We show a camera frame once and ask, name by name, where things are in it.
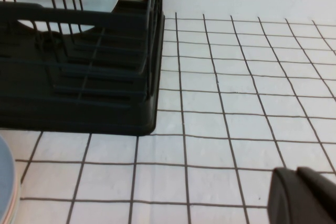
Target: black grout line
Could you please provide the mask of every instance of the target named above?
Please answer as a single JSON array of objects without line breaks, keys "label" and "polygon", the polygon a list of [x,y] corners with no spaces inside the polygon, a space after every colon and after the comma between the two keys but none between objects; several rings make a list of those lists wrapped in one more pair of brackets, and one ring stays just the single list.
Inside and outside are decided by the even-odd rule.
[{"label": "black grout line", "polygon": [[31,155],[30,155],[29,160],[28,160],[28,164],[27,164],[27,166],[26,166],[26,168],[25,168],[25,170],[24,170],[24,172],[23,172],[23,174],[22,174],[22,177],[21,177],[21,184],[23,183],[23,181],[24,181],[24,179],[25,179],[25,177],[26,177],[26,174],[27,174],[27,172],[28,172],[28,169],[29,169],[29,167],[30,167],[30,164],[32,163],[33,157],[34,157],[34,155],[35,155],[35,152],[36,152],[36,149],[37,149],[37,145],[38,145],[38,143],[40,142],[40,139],[41,139],[42,135],[43,135],[43,131],[41,131],[40,135],[38,136],[38,138],[37,138],[37,140],[36,140],[36,143],[35,143],[35,146],[34,146],[34,148],[33,148],[33,151],[32,151],[32,153],[31,153]]},{"label": "black grout line", "polygon": [[78,174],[78,178],[77,178],[77,182],[76,182],[76,186],[75,186],[75,191],[73,193],[73,197],[72,197],[72,201],[71,201],[71,205],[70,205],[70,209],[69,209],[69,213],[68,213],[68,218],[67,218],[66,224],[69,224],[70,220],[71,220],[72,210],[73,210],[73,206],[75,205],[75,200],[76,200],[76,197],[77,197],[79,183],[80,183],[80,179],[82,177],[86,155],[88,154],[88,150],[89,150],[89,146],[90,146],[90,142],[91,142],[91,137],[92,137],[92,134],[89,134],[89,138],[88,138],[88,141],[87,141],[87,144],[86,144],[86,148],[85,148],[85,151],[84,151],[84,155],[83,155],[83,159],[82,159],[82,162],[81,162],[81,166],[80,166],[80,170],[79,170],[79,174]]},{"label": "black grout line", "polygon": [[[235,33],[236,33],[235,22],[234,22],[232,16],[231,16],[231,21],[232,21],[233,29],[234,29],[234,31],[235,31]],[[241,47],[240,40],[239,40],[239,37],[238,37],[237,34],[236,34],[236,37],[237,37],[238,43],[239,43],[239,45],[240,45],[240,50],[242,51],[242,54],[243,54],[243,57],[244,57],[244,60],[245,60],[245,65],[246,65],[246,67],[247,67],[247,70],[248,70],[248,72],[249,72],[251,78],[252,78],[253,86],[254,86],[254,88],[255,88],[255,90],[256,90],[256,93],[257,93],[257,96],[258,96],[258,100],[259,100],[261,109],[263,110],[263,114],[264,114],[264,116],[265,116],[265,119],[266,119],[266,121],[267,121],[268,127],[269,127],[269,129],[270,129],[271,134],[272,134],[272,138],[273,138],[273,140],[274,140],[274,144],[275,144],[275,146],[276,146],[276,148],[277,148],[277,150],[278,150],[278,153],[279,153],[279,156],[280,156],[282,165],[284,166],[284,168],[286,168],[286,163],[285,163],[285,161],[284,161],[284,159],[283,159],[283,156],[282,156],[282,153],[281,153],[281,151],[280,151],[280,147],[279,147],[279,144],[278,144],[278,142],[277,142],[277,139],[276,139],[276,137],[275,137],[275,134],[274,134],[272,125],[271,125],[271,123],[269,122],[268,115],[267,115],[267,113],[266,113],[265,107],[264,107],[264,105],[263,105],[263,102],[262,102],[262,100],[261,100],[260,94],[259,94],[259,92],[258,92],[258,88],[257,88],[257,85],[256,85],[256,81],[255,81],[254,77],[252,76],[252,72],[251,72],[250,67],[249,67],[249,65],[248,65],[248,62],[247,62],[247,60],[246,60],[245,53],[244,53],[244,51],[243,51],[243,48]]]},{"label": "black grout line", "polygon": [[186,191],[186,203],[187,203],[187,214],[188,214],[188,224],[191,224],[191,211],[190,211],[190,198],[189,198],[189,180],[188,180],[188,163],[187,163],[187,148],[185,139],[185,126],[184,126],[184,112],[183,112],[183,97],[182,97],[182,81],[181,81],[181,63],[180,63],[180,46],[179,46],[179,32],[177,26],[177,13],[175,13],[175,24],[176,24],[176,40],[177,40],[177,59],[178,59],[178,75],[180,83],[180,103],[181,103],[181,118],[182,118],[182,131],[183,131],[183,151],[184,151],[184,172],[185,172],[185,191]]},{"label": "black grout line", "polygon": [[[263,32],[264,32],[264,34],[265,34],[264,27],[263,27],[263,25],[262,25],[262,22],[261,22],[260,18],[259,18],[259,21],[260,21],[261,28],[262,28],[262,30],[263,30]],[[290,31],[292,32],[292,34],[293,34],[293,36],[294,36],[294,33],[293,33],[293,31],[292,31],[292,29],[291,29],[291,27],[290,27],[289,24],[288,24],[288,27],[289,27]],[[265,34],[265,37],[266,37],[266,39],[267,39],[267,41],[268,41],[270,47],[272,47],[272,45],[271,45],[270,41],[268,40],[268,37],[266,36],[266,34]],[[278,59],[278,56],[277,56],[277,54],[275,53],[275,51],[274,51],[273,48],[272,48],[272,50],[273,50],[273,53],[274,53],[275,57]],[[308,117],[308,114],[307,114],[306,110],[304,109],[304,106],[302,105],[300,99],[298,98],[298,96],[297,96],[297,94],[296,94],[296,91],[295,91],[295,89],[294,89],[294,87],[293,87],[291,81],[289,80],[286,71],[285,71],[284,68],[282,67],[282,64],[280,63],[279,59],[278,59],[278,62],[279,62],[280,67],[281,67],[282,70],[283,70],[283,73],[284,73],[285,76],[287,77],[287,80],[288,80],[288,82],[289,82],[289,84],[290,84],[290,86],[291,86],[291,88],[292,88],[292,91],[293,91],[294,95],[296,96],[296,99],[297,99],[297,101],[299,102],[299,104],[300,104],[300,106],[301,106],[301,108],[302,108],[302,110],[303,110],[303,112],[304,112],[304,114],[305,114],[305,116],[306,116],[306,118],[307,118],[307,120],[308,120],[308,123],[310,124],[310,126],[311,126],[311,128],[312,128],[312,130],[313,130],[313,132],[314,132],[314,134],[315,134],[316,139],[318,140],[318,142],[319,142],[319,144],[320,144],[320,146],[321,146],[321,148],[322,148],[324,154],[326,155],[326,158],[327,158],[327,160],[328,160],[328,162],[329,162],[329,164],[330,164],[330,166],[331,166],[333,172],[335,173],[336,171],[335,171],[334,167],[332,166],[332,163],[331,163],[329,157],[327,156],[326,150],[324,149],[323,144],[321,143],[321,140],[320,140],[320,138],[319,138],[319,136],[318,136],[318,134],[317,134],[317,132],[316,132],[316,130],[315,130],[315,128],[314,128],[314,126],[313,126],[311,120],[310,120],[310,117]]]},{"label": "black grout line", "polygon": [[131,200],[130,200],[130,212],[129,212],[129,216],[128,216],[128,224],[132,223],[133,203],[134,203],[134,188],[135,188],[135,176],[136,176],[137,161],[138,161],[139,137],[137,136],[136,139],[137,139],[137,143],[135,144],[133,177],[132,177],[132,189],[131,189]]},{"label": "black grout line", "polygon": [[[177,56],[162,56],[166,58],[175,58]],[[180,56],[181,58],[190,58],[190,59],[202,59],[202,60],[211,60],[210,57],[196,57],[196,56]],[[245,61],[244,59],[237,59],[237,58],[213,58],[214,60],[237,60],[237,61]],[[248,62],[254,61],[254,62],[278,62],[277,60],[249,60],[247,59]],[[302,61],[281,61],[282,63],[293,63],[293,64],[312,64],[310,62],[302,62]],[[314,65],[328,65],[328,66],[336,66],[336,63],[314,63]]]},{"label": "black grout line", "polygon": [[[174,70],[161,70],[163,72],[175,72],[178,73],[178,71]],[[198,74],[214,74],[210,72],[193,72],[193,71],[181,71],[181,73],[198,73]],[[250,74],[241,74],[241,73],[217,73],[221,76],[251,76]],[[286,79],[286,76],[265,76],[260,74],[252,74],[252,77],[268,77],[268,78],[284,78]],[[321,78],[317,77],[289,77],[291,79],[307,79],[307,80],[321,80]],[[323,79],[325,81],[336,81],[336,79]]]},{"label": "black grout line", "polygon": [[[165,31],[176,31],[174,29],[165,29]],[[179,32],[183,33],[205,33],[205,31],[190,31],[190,30],[178,30]],[[229,33],[229,32],[219,32],[219,31],[208,31],[208,34],[232,34],[234,35],[235,33]],[[251,36],[264,36],[263,34],[247,34],[247,33],[237,33],[238,35],[251,35]],[[289,37],[289,38],[294,38],[291,35],[277,35],[277,34],[267,34],[267,36],[272,36],[272,37]],[[320,37],[309,37],[309,36],[296,36],[297,38],[305,38],[305,39],[321,39]]]},{"label": "black grout line", "polygon": [[215,73],[215,77],[216,77],[217,91],[218,91],[218,95],[219,95],[220,105],[222,107],[222,114],[223,114],[223,118],[224,118],[226,134],[227,134],[227,138],[228,138],[228,142],[229,142],[229,145],[230,145],[230,150],[231,150],[231,154],[232,154],[232,158],[233,158],[233,162],[234,162],[234,166],[235,166],[235,172],[236,172],[236,176],[237,176],[238,187],[239,187],[239,192],[240,192],[240,196],[241,196],[241,202],[243,203],[246,223],[249,224],[250,222],[249,222],[249,218],[248,218],[248,214],[247,214],[247,209],[246,209],[246,204],[245,204],[245,199],[244,199],[244,194],[243,194],[243,188],[242,188],[242,185],[241,185],[242,183],[240,181],[239,171],[237,169],[236,157],[235,157],[232,142],[231,142],[231,139],[230,139],[229,126],[228,126],[227,119],[226,119],[225,109],[224,109],[224,105],[223,105],[223,99],[222,99],[222,96],[221,96],[221,93],[220,93],[221,89],[219,87],[218,76],[217,76],[217,73],[216,73],[215,62],[214,62],[214,59],[213,59],[213,56],[212,56],[212,50],[211,50],[211,45],[210,45],[210,41],[209,41],[209,36],[208,36],[208,33],[207,33],[206,21],[205,21],[205,15],[204,14],[203,14],[203,21],[204,21],[206,39],[207,39],[208,45],[209,45],[210,57],[211,57],[211,61],[212,61],[212,65],[213,65],[213,69],[214,69],[214,73]]},{"label": "black grout line", "polygon": [[[171,41],[171,40],[164,40],[163,42],[168,42],[168,43],[177,43],[177,41]],[[194,44],[194,45],[207,45],[207,43],[199,43],[199,42],[187,42],[187,41],[179,41],[179,43],[182,44]],[[213,46],[230,46],[230,47],[254,47],[254,48],[269,48],[266,46],[248,46],[248,45],[230,45],[230,44],[214,44],[211,43],[211,45]],[[275,49],[293,49],[293,50],[301,50],[301,48],[294,48],[294,47],[273,47]],[[330,49],[315,49],[315,48],[309,48],[307,50],[311,50],[311,51],[332,51]]]},{"label": "black grout line", "polygon": [[[308,60],[311,62],[311,60],[310,60],[310,58],[308,57],[306,51],[304,50],[304,48],[301,46],[300,42],[299,42],[299,41],[297,40],[297,38],[295,37],[295,34],[293,33],[292,28],[290,27],[290,24],[288,23],[287,19],[286,19],[286,22],[287,22],[287,25],[288,25],[288,27],[289,27],[291,33],[293,34],[293,36],[294,36],[294,38],[295,38],[295,40],[296,40],[296,42],[298,43],[298,45],[299,45],[300,48],[302,49],[304,55],[306,55],[306,57],[308,58]],[[321,77],[321,74],[318,72],[318,70],[316,69],[316,67],[314,66],[314,64],[313,64],[312,62],[311,62],[311,64],[312,64],[312,66],[314,67],[316,73],[319,75],[319,77],[321,78],[321,80],[322,80],[323,83],[325,84],[325,86],[328,88],[330,94],[333,96],[334,101],[336,102],[336,98],[334,97],[333,93],[331,92],[329,86],[326,84],[325,80],[323,80],[323,78]],[[313,124],[311,124],[311,127],[312,127],[313,131],[316,132],[316,131],[315,131],[315,128],[313,127]],[[332,162],[331,162],[331,160],[330,160],[330,158],[329,158],[329,156],[328,156],[328,154],[327,154],[327,151],[326,151],[326,149],[324,148],[323,144],[321,143],[321,140],[320,140],[320,138],[318,137],[317,133],[316,133],[316,137],[317,137],[317,140],[319,141],[319,143],[320,143],[320,145],[321,145],[321,148],[322,148],[322,150],[323,150],[323,152],[324,152],[324,154],[325,154],[325,156],[326,156],[326,158],[327,158],[327,160],[328,160],[328,162],[329,162],[329,165],[331,166],[332,170],[333,170],[334,173],[335,173],[335,172],[336,172],[335,167],[332,165]]]},{"label": "black grout line", "polygon": [[[21,198],[20,200],[35,200],[35,201],[57,201],[57,202],[71,202],[71,199],[56,199],[56,198]],[[91,203],[130,203],[129,200],[94,200],[94,199],[76,199],[76,202],[91,202]],[[147,201],[134,200],[135,203],[142,203],[148,205],[178,205],[187,206],[184,202],[170,202],[170,201]],[[208,204],[208,203],[190,203],[191,206],[205,206],[205,207],[227,207],[227,208],[243,208],[242,205],[228,205],[228,204]],[[267,208],[266,206],[246,206],[247,208]]]}]

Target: dish rack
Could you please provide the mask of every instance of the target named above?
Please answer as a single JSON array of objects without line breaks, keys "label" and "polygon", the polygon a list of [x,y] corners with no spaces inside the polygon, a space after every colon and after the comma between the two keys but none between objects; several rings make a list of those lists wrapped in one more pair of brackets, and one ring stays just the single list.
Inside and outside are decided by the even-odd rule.
[{"label": "dish rack", "polygon": [[[119,0],[111,13],[73,4],[0,2],[0,127],[149,134],[158,103],[162,0]],[[48,31],[35,22],[46,22]],[[80,32],[57,33],[51,23],[78,25]]]}]

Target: grout line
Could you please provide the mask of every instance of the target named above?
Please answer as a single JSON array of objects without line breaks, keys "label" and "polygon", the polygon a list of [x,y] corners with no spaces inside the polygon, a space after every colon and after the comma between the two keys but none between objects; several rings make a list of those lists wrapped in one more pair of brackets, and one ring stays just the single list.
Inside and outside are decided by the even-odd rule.
[{"label": "grout line", "polygon": [[[175,29],[165,29],[165,31],[176,31]],[[191,31],[191,30],[178,30],[179,32],[183,33],[205,33],[204,31]],[[208,31],[208,34],[232,34],[235,35],[235,33],[229,33],[229,32],[220,32],[220,31]],[[249,34],[249,33],[237,33],[237,35],[250,35],[250,36],[264,36],[263,34]],[[272,36],[272,37],[289,37],[293,38],[291,35],[277,35],[277,34],[267,34],[267,36]],[[305,39],[321,39],[320,37],[310,37],[310,36],[296,36],[297,38],[305,38]]]},{"label": "grout line", "polygon": [[[264,27],[263,27],[263,25],[262,25],[262,23],[261,23],[260,18],[259,18],[259,21],[260,21],[261,28],[262,28],[262,30],[264,31]],[[272,45],[271,45],[270,41],[268,40],[268,37],[267,37],[266,35],[265,35],[265,37],[266,37],[266,39],[267,39],[267,41],[268,41],[270,47],[272,48]],[[274,53],[275,57],[278,59],[278,56],[277,56],[277,54],[275,53],[275,51],[274,51],[273,48],[272,48],[272,50],[273,50],[273,53]],[[296,91],[295,91],[295,89],[294,89],[294,87],[293,87],[291,81],[289,80],[289,78],[288,78],[288,76],[287,76],[287,73],[285,72],[284,68],[282,67],[282,64],[280,63],[279,59],[278,59],[278,62],[279,62],[280,67],[282,68],[282,70],[283,70],[283,72],[284,72],[284,74],[285,74],[285,76],[286,76],[286,78],[287,78],[287,80],[288,80],[288,82],[289,82],[291,88],[292,88],[292,91],[293,91],[294,95],[296,96],[297,101],[299,102],[299,104],[300,104],[300,106],[301,106],[301,108],[302,108],[302,110],[303,110],[303,112],[304,112],[304,114],[305,114],[305,116],[306,116],[306,118],[307,118],[307,120],[308,120],[308,122],[309,122],[309,124],[310,124],[310,126],[311,126],[311,128],[312,128],[312,130],[313,130],[313,132],[314,132],[314,134],[315,134],[316,139],[318,140],[318,142],[319,142],[319,144],[320,144],[320,146],[321,146],[321,148],[322,148],[324,154],[325,154],[326,157],[327,157],[327,160],[328,160],[328,162],[329,162],[329,164],[330,164],[330,166],[331,166],[333,172],[335,173],[336,171],[335,171],[334,167],[332,166],[329,157],[327,156],[326,150],[324,149],[324,147],[323,147],[323,145],[322,145],[322,143],[321,143],[321,140],[320,140],[319,136],[317,135],[317,132],[316,132],[316,130],[315,130],[315,128],[314,128],[314,126],[313,126],[311,120],[310,120],[310,117],[308,117],[308,114],[307,114],[306,110],[304,109],[304,106],[302,105],[300,99],[299,99],[298,96],[296,95]]]},{"label": "grout line", "polygon": [[66,224],[69,224],[70,220],[71,220],[72,210],[73,210],[73,206],[75,205],[77,192],[78,192],[78,188],[79,188],[79,183],[80,183],[80,179],[82,177],[86,155],[88,154],[88,150],[89,150],[89,146],[90,146],[90,142],[91,142],[91,137],[92,137],[92,134],[89,134],[89,138],[88,138],[88,141],[87,141],[87,144],[86,144],[86,148],[85,148],[85,151],[84,151],[83,159],[82,159],[82,162],[81,162],[81,166],[80,166],[80,170],[79,170],[79,174],[78,174],[78,178],[77,178],[77,182],[76,182],[76,186],[75,186],[75,191],[73,193],[73,198],[71,200],[71,205],[70,205],[70,209],[69,209]]},{"label": "grout line", "polygon": [[215,62],[214,62],[214,59],[213,59],[213,56],[212,56],[212,50],[211,50],[209,36],[208,36],[208,33],[207,33],[206,21],[205,21],[205,15],[204,14],[203,14],[203,22],[204,22],[204,28],[205,28],[205,32],[206,32],[206,39],[207,39],[208,45],[209,45],[210,57],[211,57],[211,61],[212,61],[212,65],[213,65],[213,69],[214,69],[214,73],[215,73],[215,77],[216,77],[217,90],[218,90],[220,105],[222,107],[222,114],[223,114],[224,123],[225,123],[225,127],[226,127],[226,134],[227,134],[227,137],[228,137],[228,141],[229,141],[229,145],[230,145],[230,150],[231,150],[231,154],[232,154],[232,158],[233,158],[233,162],[234,162],[234,166],[235,166],[235,172],[236,172],[236,176],[237,176],[237,181],[238,181],[238,186],[239,186],[239,192],[240,192],[240,196],[241,196],[241,202],[243,203],[243,208],[244,208],[244,214],[245,214],[246,223],[249,224],[250,222],[249,222],[249,218],[248,218],[248,214],[247,214],[247,209],[246,209],[246,204],[245,204],[245,199],[244,199],[244,194],[243,194],[243,188],[242,188],[242,185],[241,185],[242,183],[240,181],[239,171],[237,169],[236,157],[235,157],[235,153],[234,153],[232,142],[231,142],[231,138],[230,138],[229,126],[228,126],[228,123],[227,123],[227,118],[226,118],[225,109],[224,109],[224,105],[223,105],[223,99],[222,99],[222,96],[221,96],[221,93],[220,93],[221,89],[219,87],[218,76],[217,76],[217,73],[216,73]]},{"label": "grout line", "polygon": [[137,171],[139,137],[137,136],[136,139],[137,139],[137,142],[135,144],[135,153],[134,153],[134,167],[133,167],[132,190],[131,190],[130,212],[128,216],[128,224],[132,223],[132,214],[133,214],[134,188],[135,188],[135,176],[136,176],[136,171]]},{"label": "grout line", "polygon": [[[233,29],[234,29],[234,31],[235,31],[235,33],[236,33],[235,22],[234,22],[232,16],[231,16],[231,21],[232,21]],[[272,128],[272,126],[271,126],[271,123],[269,122],[268,115],[267,115],[267,113],[266,113],[265,107],[264,107],[264,105],[263,105],[263,102],[262,102],[262,100],[261,100],[260,94],[259,94],[259,92],[258,92],[258,88],[257,88],[257,85],[256,85],[256,81],[255,81],[254,77],[252,76],[252,72],[251,72],[251,70],[250,70],[250,67],[249,67],[247,61],[246,61],[245,53],[244,53],[243,48],[241,47],[240,40],[239,40],[239,37],[238,37],[237,34],[236,34],[236,37],[237,37],[238,43],[239,43],[239,45],[240,45],[240,50],[242,51],[242,55],[243,55],[243,57],[244,57],[244,59],[245,59],[245,65],[246,65],[246,67],[247,67],[248,72],[250,73],[251,78],[252,78],[253,86],[254,86],[254,88],[255,88],[255,90],[256,90],[256,92],[257,92],[257,96],[258,96],[258,100],[259,100],[261,109],[263,110],[265,119],[266,119],[266,121],[267,121],[267,124],[268,124],[268,126],[269,126],[270,132],[271,132],[271,134],[272,134],[272,138],[273,138],[274,143],[275,143],[275,146],[276,146],[276,148],[277,148],[277,150],[278,150],[278,153],[279,153],[281,162],[282,162],[284,168],[286,168],[286,163],[285,163],[285,161],[284,161],[284,159],[283,159],[283,156],[282,156],[282,154],[281,154],[281,151],[280,151],[280,148],[279,148],[279,144],[278,144],[278,142],[277,142],[277,139],[276,139],[276,137],[275,137],[273,128]]]},{"label": "grout line", "polygon": [[39,144],[42,135],[43,135],[43,131],[41,131],[40,135],[38,136],[38,138],[37,138],[37,140],[36,140],[36,143],[35,143],[35,146],[34,146],[34,148],[33,148],[33,151],[32,151],[32,153],[31,153],[31,155],[30,155],[29,160],[28,160],[28,164],[26,165],[26,168],[25,168],[25,170],[24,170],[24,172],[23,172],[23,174],[22,174],[22,177],[21,177],[21,184],[23,183],[23,181],[24,181],[24,179],[25,179],[25,177],[26,177],[26,174],[27,174],[27,172],[28,172],[28,169],[29,169],[29,167],[30,167],[30,164],[32,163],[33,157],[34,157],[34,155],[35,155],[35,152],[36,152],[36,149],[37,149],[37,145]]},{"label": "grout line", "polygon": [[[306,51],[303,49],[303,47],[301,46],[300,42],[299,42],[299,41],[297,40],[297,38],[295,37],[295,35],[294,35],[293,31],[292,31],[292,28],[290,27],[290,25],[289,25],[287,19],[286,19],[286,22],[287,22],[287,25],[288,25],[288,27],[289,27],[291,33],[293,34],[295,40],[297,41],[298,45],[299,45],[300,48],[302,49],[304,55],[306,55],[306,57],[308,58],[308,60],[311,62],[311,60],[310,60],[310,58],[308,57]],[[334,101],[336,101],[336,98],[334,97],[333,93],[331,92],[329,86],[326,84],[325,80],[323,80],[323,78],[321,77],[320,73],[318,72],[318,70],[316,69],[316,67],[314,66],[314,64],[313,64],[312,62],[311,62],[311,64],[312,64],[312,66],[314,67],[316,73],[319,75],[319,77],[321,78],[321,80],[322,80],[323,83],[325,84],[325,86],[328,88],[330,94],[333,96]],[[310,122],[310,124],[311,124],[311,127],[312,127],[314,133],[316,134],[317,140],[319,141],[320,146],[321,146],[321,148],[322,148],[322,150],[323,150],[323,152],[324,152],[324,154],[325,154],[325,156],[326,156],[326,158],[327,158],[327,160],[328,160],[328,162],[329,162],[329,165],[331,166],[331,168],[332,168],[332,170],[334,171],[334,173],[336,173],[336,170],[335,170],[334,166],[332,165],[332,162],[330,161],[330,158],[329,158],[329,156],[328,156],[328,154],[327,154],[327,151],[326,151],[326,149],[324,148],[323,144],[321,143],[321,140],[320,140],[320,138],[318,137],[317,132],[315,131],[315,128],[314,128],[313,124],[312,124],[311,122]]]},{"label": "grout line", "polygon": [[[161,70],[164,72],[175,72],[178,73],[178,71],[174,71],[174,70]],[[193,71],[181,71],[181,73],[198,73],[198,74],[214,74],[214,73],[210,73],[210,72],[193,72]],[[217,73],[221,76],[250,76],[250,74],[237,74],[237,73]],[[267,77],[267,78],[286,78],[285,76],[265,76],[265,75],[259,75],[259,74],[252,74],[252,76],[254,77]],[[289,77],[291,79],[308,79],[308,80],[321,80],[321,78],[317,78],[317,77]],[[323,79],[325,81],[336,81],[336,79]]]},{"label": "grout line", "polygon": [[175,13],[175,24],[176,24],[176,40],[177,40],[177,59],[178,59],[178,75],[180,82],[180,102],[181,102],[181,118],[182,118],[182,131],[183,131],[183,149],[184,149],[184,172],[185,172],[185,191],[186,191],[186,203],[187,203],[187,214],[188,214],[188,224],[191,224],[191,211],[190,211],[190,198],[189,198],[189,180],[188,180],[188,163],[187,163],[187,150],[186,150],[186,139],[185,139],[185,126],[184,126],[184,112],[183,112],[183,97],[182,97],[182,81],[181,81],[181,62],[180,62],[180,43],[179,43],[179,32],[177,26],[177,13]]},{"label": "grout line", "polygon": [[[162,57],[166,57],[166,58],[175,58],[177,56],[162,56]],[[180,56],[181,58],[190,58],[190,59],[202,59],[202,60],[211,60],[211,58],[209,57],[196,57],[196,56]],[[237,58],[213,58],[214,60],[238,60],[238,61],[245,61],[244,59],[237,59]],[[255,62],[277,62],[277,60],[249,60],[247,59],[248,62],[250,61],[255,61]],[[281,61],[282,63],[292,63],[292,64],[311,64],[308,61]],[[314,63],[315,65],[328,65],[328,66],[336,66],[336,63]]]}]

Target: black object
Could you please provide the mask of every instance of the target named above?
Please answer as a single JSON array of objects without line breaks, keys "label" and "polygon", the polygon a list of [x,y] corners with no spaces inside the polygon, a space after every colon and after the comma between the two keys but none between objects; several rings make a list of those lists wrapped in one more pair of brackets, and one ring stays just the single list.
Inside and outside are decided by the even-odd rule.
[{"label": "black object", "polygon": [[[64,35],[36,21],[95,27]],[[0,127],[149,134],[163,30],[162,0],[119,0],[112,13],[0,2]]]},{"label": "black object", "polygon": [[276,168],[267,208],[271,224],[335,224],[336,185],[310,168]]}]

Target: dish rack wire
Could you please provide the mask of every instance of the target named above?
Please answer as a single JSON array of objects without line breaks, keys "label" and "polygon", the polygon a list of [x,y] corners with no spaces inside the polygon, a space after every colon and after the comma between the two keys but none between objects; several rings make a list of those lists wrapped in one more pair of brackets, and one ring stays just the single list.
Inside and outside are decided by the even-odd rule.
[{"label": "dish rack wire", "polygon": [[[0,2],[0,127],[145,135],[155,128],[162,0],[111,13]],[[30,21],[28,28],[18,20]],[[48,31],[37,29],[45,22]],[[58,24],[59,32],[50,24]],[[63,34],[61,25],[69,25]],[[76,25],[79,33],[74,34]],[[82,25],[94,26],[82,31]]]}]

